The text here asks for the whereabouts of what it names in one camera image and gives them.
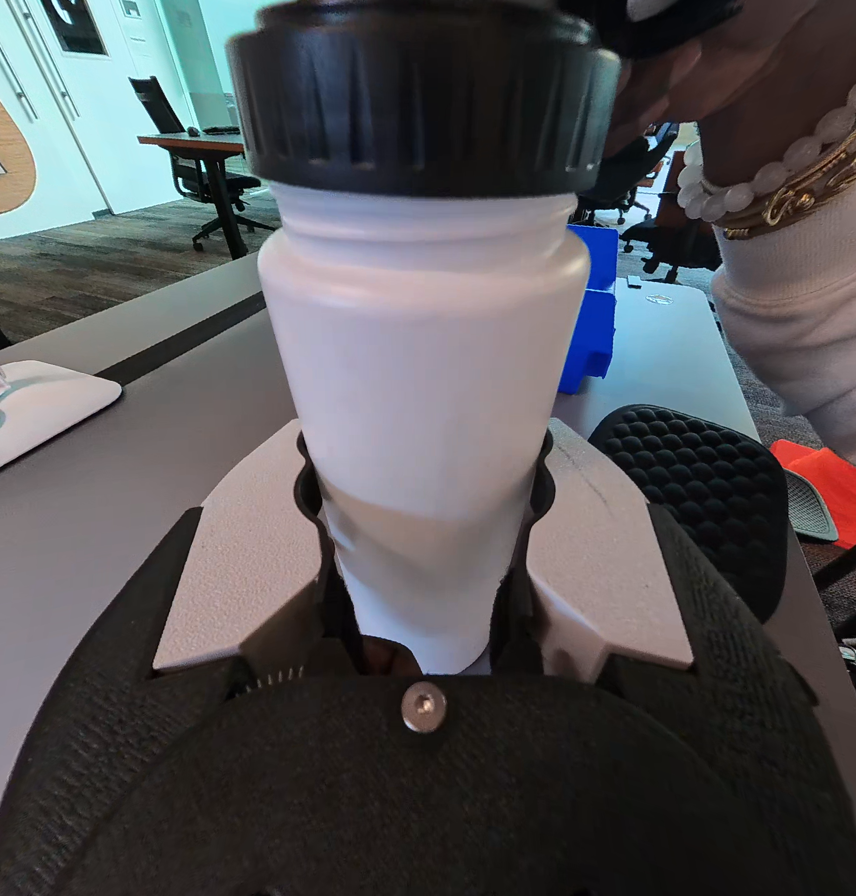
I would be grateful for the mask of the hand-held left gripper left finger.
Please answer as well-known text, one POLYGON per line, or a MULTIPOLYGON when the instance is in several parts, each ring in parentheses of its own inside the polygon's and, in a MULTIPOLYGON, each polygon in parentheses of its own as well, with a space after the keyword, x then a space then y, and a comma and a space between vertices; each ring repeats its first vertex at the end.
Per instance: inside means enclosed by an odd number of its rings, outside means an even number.
POLYGON ((177 674, 240 659, 249 689, 321 671, 367 670, 353 603, 321 518, 319 478, 292 420, 200 506, 153 656, 177 674))

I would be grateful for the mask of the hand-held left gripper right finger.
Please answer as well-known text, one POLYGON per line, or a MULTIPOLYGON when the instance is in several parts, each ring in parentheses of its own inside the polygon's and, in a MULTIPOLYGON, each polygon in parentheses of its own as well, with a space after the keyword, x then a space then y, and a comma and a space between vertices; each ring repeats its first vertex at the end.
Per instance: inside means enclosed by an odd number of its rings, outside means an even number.
POLYGON ((648 502, 551 419, 494 602, 489 670, 598 679, 613 656, 680 671, 694 661, 648 502))

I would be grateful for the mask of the blue plastic bin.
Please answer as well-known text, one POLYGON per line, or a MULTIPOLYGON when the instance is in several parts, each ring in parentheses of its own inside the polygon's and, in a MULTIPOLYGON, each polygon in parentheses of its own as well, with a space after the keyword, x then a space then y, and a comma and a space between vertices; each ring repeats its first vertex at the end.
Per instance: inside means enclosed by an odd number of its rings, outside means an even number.
POLYGON ((569 224, 590 254, 590 276, 580 306, 557 391, 577 394, 587 377, 603 379, 613 354, 615 335, 617 230, 569 224))

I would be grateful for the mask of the black bottle lid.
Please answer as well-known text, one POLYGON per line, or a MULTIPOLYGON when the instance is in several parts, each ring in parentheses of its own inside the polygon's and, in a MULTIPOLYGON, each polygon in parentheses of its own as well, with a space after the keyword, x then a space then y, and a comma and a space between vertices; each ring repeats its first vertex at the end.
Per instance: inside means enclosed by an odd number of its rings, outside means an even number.
POLYGON ((578 195, 620 61, 586 22, 510 2, 292 2, 225 52, 272 184, 440 199, 578 195))

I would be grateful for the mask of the white plastic bottle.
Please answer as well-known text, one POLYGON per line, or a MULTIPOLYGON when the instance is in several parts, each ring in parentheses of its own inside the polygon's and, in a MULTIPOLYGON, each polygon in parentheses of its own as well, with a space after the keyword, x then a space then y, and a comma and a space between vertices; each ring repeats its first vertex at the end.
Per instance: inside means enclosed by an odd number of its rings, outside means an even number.
POLYGON ((269 188, 258 275, 357 624, 460 673, 489 643, 588 281, 577 196, 269 188))

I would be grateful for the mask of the person's right hand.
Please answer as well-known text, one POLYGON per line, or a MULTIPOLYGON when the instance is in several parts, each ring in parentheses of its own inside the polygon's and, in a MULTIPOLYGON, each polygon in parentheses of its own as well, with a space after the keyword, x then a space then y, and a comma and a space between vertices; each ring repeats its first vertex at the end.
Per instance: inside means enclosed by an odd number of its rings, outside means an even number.
POLYGON ((749 182, 855 84, 856 1, 742 2, 701 37, 624 64, 603 155, 651 124, 694 122, 706 178, 749 182))

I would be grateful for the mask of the person's left hand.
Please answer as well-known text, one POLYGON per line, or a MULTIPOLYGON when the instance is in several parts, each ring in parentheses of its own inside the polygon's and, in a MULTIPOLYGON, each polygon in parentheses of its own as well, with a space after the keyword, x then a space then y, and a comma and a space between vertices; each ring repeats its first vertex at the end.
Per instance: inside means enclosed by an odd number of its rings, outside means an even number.
POLYGON ((377 636, 362 637, 366 674, 377 677, 417 678, 422 668, 411 651, 403 644, 377 636))

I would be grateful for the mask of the black quilted pad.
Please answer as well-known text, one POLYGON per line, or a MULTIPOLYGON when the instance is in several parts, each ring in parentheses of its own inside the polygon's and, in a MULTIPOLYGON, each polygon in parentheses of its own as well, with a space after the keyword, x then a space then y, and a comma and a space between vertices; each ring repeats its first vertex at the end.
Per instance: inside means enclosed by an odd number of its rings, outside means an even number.
POLYGON ((789 499, 764 445, 649 404, 613 410, 589 442, 668 510, 760 623, 773 617, 787 571, 789 499))

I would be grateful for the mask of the black office chair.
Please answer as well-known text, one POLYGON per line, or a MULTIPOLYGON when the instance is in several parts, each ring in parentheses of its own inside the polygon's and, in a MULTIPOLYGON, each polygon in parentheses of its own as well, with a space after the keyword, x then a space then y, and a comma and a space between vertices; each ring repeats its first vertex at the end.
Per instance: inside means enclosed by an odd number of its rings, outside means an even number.
POLYGON ((679 131, 678 123, 651 126, 646 134, 602 160, 595 185, 579 195, 578 208, 570 223, 594 226, 597 211, 616 210, 618 224, 622 225, 635 205, 638 185, 664 159, 679 131))
POLYGON ((643 265, 645 273, 668 266, 664 283, 676 284, 682 269, 716 272, 722 263, 713 225, 702 218, 688 218, 685 210, 669 200, 655 218, 637 223, 620 234, 624 252, 644 244, 651 253, 643 265))
MULTIPOLYGON (((144 110, 151 118, 156 134, 169 133, 186 133, 187 127, 183 126, 172 105, 166 97, 166 94, 159 81, 151 76, 149 78, 132 78, 130 84, 137 99, 140 101, 144 110)), ((166 151, 169 157, 170 171, 174 183, 175 192, 184 199, 191 200, 194 203, 203 205, 211 205, 215 208, 208 188, 208 176, 204 170, 202 163, 196 164, 192 161, 186 161, 177 158, 175 155, 166 151)), ((242 159, 243 156, 237 156, 225 161, 234 159, 242 159)), ((230 200, 233 203, 235 215, 239 222, 239 229, 248 232, 263 230, 265 232, 273 232, 275 228, 264 223, 257 222, 245 216, 245 204, 243 196, 246 192, 261 187, 260 181, 248 174, 239 174, 228 171, 224 163, 226 180, 230 200)), ((221 229, 220 222, 217 218, 211 220, 204 225, 201 230, 192 238, 192 246, 196 252, 203 251, 203 241, 209 238, 215 232, 221 229)))

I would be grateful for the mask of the grey mesh chair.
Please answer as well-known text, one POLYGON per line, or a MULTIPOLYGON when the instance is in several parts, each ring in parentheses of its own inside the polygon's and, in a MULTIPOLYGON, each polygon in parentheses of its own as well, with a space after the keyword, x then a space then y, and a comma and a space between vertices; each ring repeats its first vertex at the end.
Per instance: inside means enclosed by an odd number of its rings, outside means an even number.
POLYGON ((799 537, 819 543, 837 543, 839 532, 825 500, 804 476, 783 470, 788 492, 788 513, 799 537))

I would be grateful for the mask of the white board stand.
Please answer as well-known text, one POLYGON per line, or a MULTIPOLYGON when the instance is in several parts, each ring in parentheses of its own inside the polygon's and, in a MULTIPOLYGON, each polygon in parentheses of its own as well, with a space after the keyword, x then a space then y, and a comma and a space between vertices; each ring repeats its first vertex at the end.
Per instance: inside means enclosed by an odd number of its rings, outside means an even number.
POLYGON ((0 469, 109 408, 122 387, 35 360, 0 364, 0 469))

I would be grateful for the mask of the orange cloth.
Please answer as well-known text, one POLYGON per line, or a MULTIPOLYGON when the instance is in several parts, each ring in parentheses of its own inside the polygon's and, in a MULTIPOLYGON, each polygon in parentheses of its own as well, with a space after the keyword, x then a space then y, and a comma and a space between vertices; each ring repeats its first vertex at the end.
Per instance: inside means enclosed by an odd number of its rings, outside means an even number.
POLYGON ((775 442, 771 453, 780 464, 809 481, 823 498, 835 522, 837 545, 856 545, 856 467, 829 449, 813 450, 794 442, 775 442))

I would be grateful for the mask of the wooden top desk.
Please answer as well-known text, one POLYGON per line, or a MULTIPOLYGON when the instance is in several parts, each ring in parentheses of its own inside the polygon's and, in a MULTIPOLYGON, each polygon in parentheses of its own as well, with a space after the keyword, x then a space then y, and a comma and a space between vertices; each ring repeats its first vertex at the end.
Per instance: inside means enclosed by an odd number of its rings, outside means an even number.
POLYGON ((245 146, 242 137, 206 133, 197 136, 187 133, 159 133, 140 135, 137 140, 142 145, 164 149, 179 159, 203 164, 208 176, 210 198, 216 208, 217 218, 232 260, 245 257, 248 248, 243 241, 234 206, 230 200, 224 169, 226 160, 244 155, 245 146))

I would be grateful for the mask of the black logo sign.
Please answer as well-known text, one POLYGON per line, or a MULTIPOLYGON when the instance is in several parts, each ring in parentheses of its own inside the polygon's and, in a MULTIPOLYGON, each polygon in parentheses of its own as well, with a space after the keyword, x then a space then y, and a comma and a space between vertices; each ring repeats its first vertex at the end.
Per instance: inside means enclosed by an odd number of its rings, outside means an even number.
POLYGON ((65 53, 108 56, 86 1, 41 1, 53 33, 65 53))

